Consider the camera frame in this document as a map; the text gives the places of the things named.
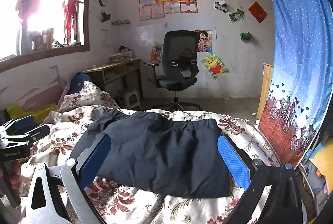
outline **chair armrest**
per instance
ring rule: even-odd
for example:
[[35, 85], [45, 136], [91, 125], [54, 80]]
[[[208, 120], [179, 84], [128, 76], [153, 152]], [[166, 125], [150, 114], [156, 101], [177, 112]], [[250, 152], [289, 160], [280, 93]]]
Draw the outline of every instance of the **chair armrest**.
[[156, 88], [161, 88], [161, 86], [159, 86], [159, 81], [156, 78], [156, 71], [155, 71], [155, 67], [159, 66], [159, 63], [155, 62], [143, 62], [143, 63], [148, 65], [149, 68], [152, 70], [152, 78], [148, 78], [148, 80], [151, 81]]

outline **floral bedspread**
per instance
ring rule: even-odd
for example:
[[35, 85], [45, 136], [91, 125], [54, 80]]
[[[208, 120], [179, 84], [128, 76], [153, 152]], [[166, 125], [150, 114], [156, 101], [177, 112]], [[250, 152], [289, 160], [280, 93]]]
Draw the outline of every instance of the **floral bedspread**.
[[[65, 96], [59, 111], [50, 113], [44, 121], [50, 127], [49, 136], [35, 143], [31, 148], [32, 156], [22, 160], [24, 162], [22, 164], [22, 208], [19, 217], [16, 216], [19, 223], [27, 223], [24, 218], [25, 201], [37, 163], [44, 162], [47, 166], [63, 165], [88, 126], [110, 108], [119, 108], [112, 97], [92, 83], [85, 82], [80, 93]], [[120, 111], [125, 114], [136, 112], [124, 109]], [[205, 111], [176, 111], [173, 113], [159, 109], [148, 111], [160, 113], [166, 119], [174, 121], [213, 118], [222, 132], [227, 133], [235, 144], [244, 149], [252, 159], [260, 158], [266, 165], [279, 165], [263, 136], [240, 118]], [[90, 187], [85, 189], [93, 205], [109, 224], [125, 222], [133, 224], [220, 224], [232, 211], [244, 192], [244, 189], [235, 186], [234, 183], [231, 184], [230, 190], [232, 194], [229, 197], [216, 199], [161, 197], [159, 194], [127, 187], [98, 177]], [[268, 193], [269, 188], [265, 189], [249, 223], [256, 222]], [[72, 220], [80, 223], [71, 205], [67, 202], [67, 194], [64, 189], [61, 196]]]

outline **winnie the pooh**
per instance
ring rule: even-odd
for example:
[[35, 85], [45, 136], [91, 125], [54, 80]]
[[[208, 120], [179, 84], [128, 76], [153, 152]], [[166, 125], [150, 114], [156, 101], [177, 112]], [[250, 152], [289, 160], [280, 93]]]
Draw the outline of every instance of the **winnie the pooh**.
[[214, 59], [214, 55], [210, 55], [209, 58], [205, 58], [208, 66], [210, 67], [210, 71], [214, 74], [214, 75], [218, 75], [221, 72], [223, 72], [223, 67], [220, 63], [218, 63], [215, 59]]

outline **finger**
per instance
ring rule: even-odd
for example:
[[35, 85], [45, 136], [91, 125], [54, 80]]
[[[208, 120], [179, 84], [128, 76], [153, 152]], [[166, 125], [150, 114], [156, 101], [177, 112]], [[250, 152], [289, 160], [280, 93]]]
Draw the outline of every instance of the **finger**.
[[13, 189], [20, 189], [21, 186], [22, 186], [22, 181], [19, 181], [17, 184], [12, 185], [12, 188], [13, 188]]
[[15, 185], [17, 184], [19, 181], [21, 180], [21, 174], [13, 174], [11, 177], [10, 177], [10, 183], [12, 185]]
[[18, 160], [13, 162], [13, 172], [16, 174], [21, 174], [21, 164]]

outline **textured blue pad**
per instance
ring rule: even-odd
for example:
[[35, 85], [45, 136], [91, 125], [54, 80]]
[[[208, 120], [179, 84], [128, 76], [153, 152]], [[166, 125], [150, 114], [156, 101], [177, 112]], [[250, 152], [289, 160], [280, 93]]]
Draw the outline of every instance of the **textured blue pad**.
[[219, 150], [219, 153], [227, 165], [237, 186], [247, 190], [251, 182], [250, 171], [234, 150], [233, 146], [224, 136], [219, 137], [217, 141], [217, 149]]

